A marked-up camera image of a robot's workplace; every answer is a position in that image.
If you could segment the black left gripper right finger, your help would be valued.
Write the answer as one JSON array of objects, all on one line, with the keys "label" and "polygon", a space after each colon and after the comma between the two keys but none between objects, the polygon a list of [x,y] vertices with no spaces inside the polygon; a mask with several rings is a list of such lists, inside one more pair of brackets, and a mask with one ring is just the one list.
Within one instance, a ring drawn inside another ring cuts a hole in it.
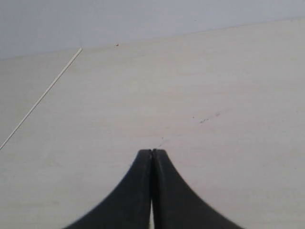
[{"label": "black left gripper right finger", "polygon": [[156,229],[240,229],[184,181],[163,149],[152,151],[152,208]]}]

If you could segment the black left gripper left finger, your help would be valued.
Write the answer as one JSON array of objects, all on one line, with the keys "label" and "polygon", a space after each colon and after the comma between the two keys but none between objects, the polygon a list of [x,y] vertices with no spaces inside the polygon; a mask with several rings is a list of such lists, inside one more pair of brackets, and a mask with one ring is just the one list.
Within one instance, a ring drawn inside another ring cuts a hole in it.
[{"label": "black left gripper left finger", "polygon": [[115,189],[68,229],[148,229],[152,151],[140,150]]}]

